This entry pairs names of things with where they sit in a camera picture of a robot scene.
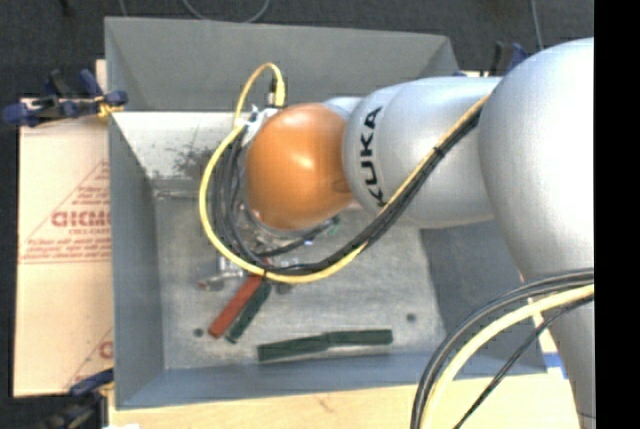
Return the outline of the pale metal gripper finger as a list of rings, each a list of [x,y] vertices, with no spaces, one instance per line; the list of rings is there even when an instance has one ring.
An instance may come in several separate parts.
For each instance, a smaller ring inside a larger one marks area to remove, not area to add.
[[[235,280],[236,277],[234,275],[229,275],[226,273],[215,274],[199,279],[196,282],[196,286],[202,291],[220,292],[223,291],[226,287],[229,287]]]
[[[228,258],[218,255],[216,258],[218,276],[246,276],[247,271]]]

